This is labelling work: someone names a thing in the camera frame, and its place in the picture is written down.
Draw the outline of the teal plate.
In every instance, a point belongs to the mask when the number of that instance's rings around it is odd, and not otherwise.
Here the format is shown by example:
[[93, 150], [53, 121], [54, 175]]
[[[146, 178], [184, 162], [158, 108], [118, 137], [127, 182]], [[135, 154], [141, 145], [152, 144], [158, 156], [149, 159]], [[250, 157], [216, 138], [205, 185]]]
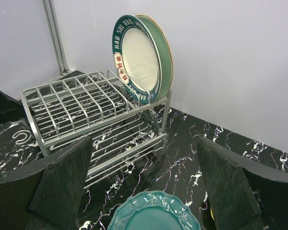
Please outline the teal plate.
[[190, 208], [178, 197], [163, 191], [143, 191], [120, 205], [109, 230], [200, 230]]

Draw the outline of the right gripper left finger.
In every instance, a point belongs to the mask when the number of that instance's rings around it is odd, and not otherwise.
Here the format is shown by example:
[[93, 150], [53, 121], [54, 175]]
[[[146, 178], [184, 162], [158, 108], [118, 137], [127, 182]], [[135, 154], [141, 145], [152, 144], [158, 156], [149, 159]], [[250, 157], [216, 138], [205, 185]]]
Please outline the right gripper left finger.
[[0, 230], [74, 230], [92, 148], [81, 138], [0, 174]]

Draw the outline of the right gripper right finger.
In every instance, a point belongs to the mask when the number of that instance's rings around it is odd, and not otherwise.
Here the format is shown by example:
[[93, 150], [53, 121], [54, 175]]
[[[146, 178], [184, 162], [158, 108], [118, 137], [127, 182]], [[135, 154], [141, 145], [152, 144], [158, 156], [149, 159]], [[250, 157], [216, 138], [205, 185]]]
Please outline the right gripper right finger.
[[288, 230], [288, 173], [198, 138], [198, 161], [218, 230]]

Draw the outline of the green floral plate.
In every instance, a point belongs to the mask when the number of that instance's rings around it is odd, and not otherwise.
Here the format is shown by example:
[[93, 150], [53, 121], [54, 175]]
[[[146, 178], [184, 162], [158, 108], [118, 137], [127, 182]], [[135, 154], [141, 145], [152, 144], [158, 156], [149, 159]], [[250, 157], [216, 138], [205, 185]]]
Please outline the green floral plate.
[[145, 24], [156, 44], [162, 69], [159, 96], [163, 98], [170, 91], [173, 80], [173, 59], [170, 46], [164, 31], [153, 18], [145, 14], [138, 14], [136, 17]]

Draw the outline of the white plate blue patterned rim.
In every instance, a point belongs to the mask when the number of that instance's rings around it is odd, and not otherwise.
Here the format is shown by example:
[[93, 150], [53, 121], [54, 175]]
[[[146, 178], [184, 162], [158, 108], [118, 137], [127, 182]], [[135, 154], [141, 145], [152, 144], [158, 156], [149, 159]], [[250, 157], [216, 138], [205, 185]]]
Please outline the white plate blue patterned rim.
[[127, 92], [143, 104], [154, 101], [161, 87], [161, 62], [156, 43], [139, 18], [126, 14], [116, 21], [112, 53]]

